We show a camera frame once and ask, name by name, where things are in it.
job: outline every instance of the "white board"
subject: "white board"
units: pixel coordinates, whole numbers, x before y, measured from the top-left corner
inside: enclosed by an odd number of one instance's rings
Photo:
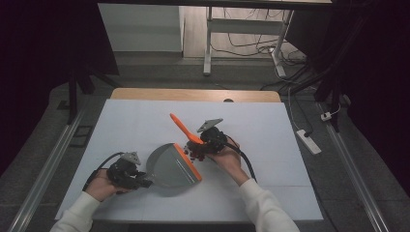
[[[151,153],[165,143],[184,147],[187,138],[169,117],[191,131],[222,118],[220,131],[249,157],[259,186],[270,190],[294,220],[323,219],[283,103],[108,100],[57,213],[80,195],[91,172],[118,152],[134,152],[145,171]],[[140,188],[105,200],[94,219],[123,222],[244,222],[238,187],[212,161],[194,163],[203,180],[188,188]],[[243,168],[249,170],[243,161]]]

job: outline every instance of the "white sleeve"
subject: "white sleeve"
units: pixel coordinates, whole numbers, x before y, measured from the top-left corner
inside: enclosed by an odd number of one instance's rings
[[[83,191],[69,210],[66,210],[61,219],[53,225],[50,231],[90,231],[93,224],[92,216],[100,204],[100,201]]]
[[[253,179],[244,182],[239,190],[257,232],[299,232],[295,222],[280,207],[277,198]]]

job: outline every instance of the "power strip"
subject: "power strip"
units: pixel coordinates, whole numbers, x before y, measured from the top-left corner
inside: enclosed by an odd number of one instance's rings
[[[299,138],[302,140],[302,142],[305,143],[305,145],[307,146],[308,150],[313,154],[319,154],[322,152],[322,150],[320,150],[320,148],[316,145],[316,143],[311,139],[310,136],[305,137],[305,130],[298,130],[296,131],[296,134],[298,134]]]

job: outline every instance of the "sleeve cuff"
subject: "sleeve cuff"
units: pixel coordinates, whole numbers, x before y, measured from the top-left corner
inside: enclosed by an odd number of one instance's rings
[[[263,189],[255,182],[254,179],[249,179],[245,181],[240,187],[239,192],[242,198],[248,202],[252,198],[260,194]]]
[[[100,204],[100,201],[83,191],[70,207],[70,211],[81,218],[91,218]]]

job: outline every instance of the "white wall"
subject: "white wall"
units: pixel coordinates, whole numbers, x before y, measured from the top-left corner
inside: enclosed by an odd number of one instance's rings
[[[112,50],[183,50],[181,7],[99,4],[99,8]]]

